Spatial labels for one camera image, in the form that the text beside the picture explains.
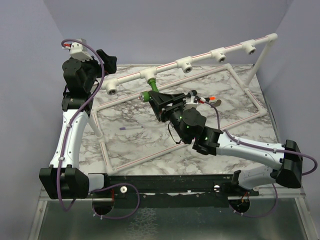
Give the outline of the green plastic water faucet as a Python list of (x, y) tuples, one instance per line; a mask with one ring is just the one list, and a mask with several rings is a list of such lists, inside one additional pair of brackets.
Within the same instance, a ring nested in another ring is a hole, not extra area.
[[(153, 78), (150, 78), (149, 80), (147, 80), (147, 84), (151, 87), (152, 91), (159, 92), (156, 81), (157, 81), (156, 78), (153, 77)], [(151, 99), (150, 93), (148, 91), (141, 92), (139, 95), (139, 99), (143, 103), (149, 102)]]

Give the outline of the white PVC pipe rack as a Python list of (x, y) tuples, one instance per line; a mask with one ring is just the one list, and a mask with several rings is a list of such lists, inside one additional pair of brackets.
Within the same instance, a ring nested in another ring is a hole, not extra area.
[[(267, 114), (267, 109), (259, 103), (258, 99), (250, 91), (249, 84), (252, 81), (254, 75), (257, 73), (259, 67), (261, 66), (264, 57), (269, 52), (270, 47), (274, 44), (274, 42), (276, 41), (277, 38), (278, 38), (278, 35), (276, 33), (271, 33), (271, 34), (268, 34), (268, 35), (261, 37), (261, 38), (258, 38), (258, 39), (246, 40), (246, 41), (243, 41), (241, 43), (238, 43), (238, 44), (235, 44), (232, 46), (216, 48), (216, 49), (210, 50), (209, 52), (198, 54), (195, 56), (186, 56), (186, 57), (177, 59), (176, 61), (166, 63), (164, 65), (145, 68), (145, 69), (140, 70), (139, 72), (131, 73), (129, 75), (125, 75), (125, 76), (121, 76), (121, 77), (112, 77), (111, 79), (104, 80), (106, 82), (103, 82), (101, 88), (103, 90), (106, 90), (108, 95), (115, 95), (118, 92), (117, 87), (121, 84), (128, 83), (128, 82), (135, 81), (135, 80), (140, 80), (140, 79), (146, 80), (146, 82), (149, 84), (149, 80), (152, 80), (152, 79), (155, 80), (157, 74), (160, 74), (160, 73), (163, 73), (163, 72), (166, 72), (169, 70), (173, 70), (173, 69), (181, 69), (185, 74), (188, 74), (193, 69), (192, 64), (194, 64), (198, 61), (203, 61), (203, 60), (207, 60), (207, 59), (215, 59), (218, 63), (223, 63), (223, 62), (225, 62), (226, 54), (228, 54), (228, 53), (232, 53), (232, 52), (239, 51), (239, 50), (244, 50), (246, 52), (246, 54), (252, 55), (256, 51), (256, 45), (265, 43), (265, 47), (263, 48), (263, 50), (262, 50), (260, 56), (258, 57), (253, 69), (251, 70), (248, 78), (245, 81), (242, 81), (240, 79), (240, 77), (235, 72), (234, 68), (232, 67), (232, 65), (230, 63), (225, 63), (225, 64), (219, 65), (215, 68), (209, 69), (207, 71), (203, 71), (201, 73), (197, 73), (197, 74), (194, 74), (194, 75), (182, 78), (182, 79), (172, 81), (170, 83), (163, 84), (157, 88), (158, 90), (164, 90), (169, 87), (173, 87), (178, 84), (184, 84), (186, 82), (195, 80), (197, 78), (205, 77), (205, 76), (208, 76), (208, 75), (220, 72), (220, 71), (224, 71), (224, 70), (229, 71), (231, 73), (231, 75), (234, 77), (234, 79), (236, 80), (236, 82), (239, 84), (239, 86), (243, 90), (243, 92), (251, 99), (252, 103), (257, 108), (257, 113), (255, 113), (251, 116), (242, 118), (236, 122), (230, 123), (229, 125), (226, 125), (225, 127), (222, 128), (222, 129), (231, 129), (233, 127), (237, 127), (241, 124), (244, 124), (250, 120), (254, 120), (259, 117), (264, 117)], [(97, 116), (98, 111), (115, 106), (117, 104), (124, 103), (126, 101), (133, 100), (134, 98), (138, 97), (138, 95), (139, 95), (138, 93), (135, 93), (135, 94), (123, 97), (121, 99), (117, 99), (114, 101), (103, 103), (103, 104), (98, 105), (97, 107), (93, 108), (93, 110), (92, 110), (93, 111), (93, 122), (98, 126), (98, 129), (99, 129), (101, 135), (102, 135), (102, 130), (100, 127), (98, 116)], [(103, 159), (104, 159), (104, 162), (106, 165), (106, 173), (110, 174), (110, 175), (115, 174), (115, 173), (119, 172), (120, 170), (125, 170), (130, 167), (140, 165), (142, 163), (145, 163), (145, 162), (153, 160), (157, 157), (163, 156), (164, 154), (171, 153), (171, 152), (178, 150), (178, 149), (181, 149), (183, 147), (181, 144), (176, 145), (171, 148), (167, 148), (163, 151), (159, 151), (159, 152), (152, 154), (150, 156), (146, 156), (141, 159), (133, 160), (133, 161), (129, 162), (128, 164), (125, 164), (125, 165), (122, 165), (122, 166), (119, 166), (118, 168), (116, 168), (116, 167), (112, 166), (111, 160), (109, 159), (105, 138), (103, 138), (102, 136), (101, 137), (99, 136), (98, 138), (100, 141), (100, 148), (102, 151), (102, 156), (103, 156)]]

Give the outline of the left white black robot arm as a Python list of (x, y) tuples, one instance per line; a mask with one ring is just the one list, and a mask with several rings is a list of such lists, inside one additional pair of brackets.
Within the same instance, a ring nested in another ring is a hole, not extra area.
[(80, 171), (79, 154), (83, 132), (90, 124), (95, 133), (99, 130), (90, 121), (93, 105), (91, 89), (96, 79), (117, 71), (117, 58), (98, 49), (96, 53), (103, 61), (104, 69), (93, 57), (81, 61), (70, 57), (62, 65), (66, 82), (63, 92), (63, 123), (57, 148), (49, 167), (41, 168), (39, 179), (51, 199), (85, 199), (90, 192), (103, 198), (111, 190), (103, 173), (85, 174)]

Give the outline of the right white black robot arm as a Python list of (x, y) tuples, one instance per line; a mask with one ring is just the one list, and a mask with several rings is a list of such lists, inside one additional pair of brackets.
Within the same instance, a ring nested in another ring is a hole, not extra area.
[(253, 141), (233, 136), (220, 127), (206, 126), (207, 119), (197, 110), (197, 105), (211, 106), (211, 98), (198, 96), (196, 90), (187, 94), (144, 91), (140, 99), (150, 104), (158, 121), (170, 122), (180, 141), (191, 144), (197, 153), (238, 157), (261, 164), (233, 173), (229, 189), (234, 195), (240, 196), (254, 187), (274, 183), (291, 189), (302, 186), (303, 157), (296, 142)]

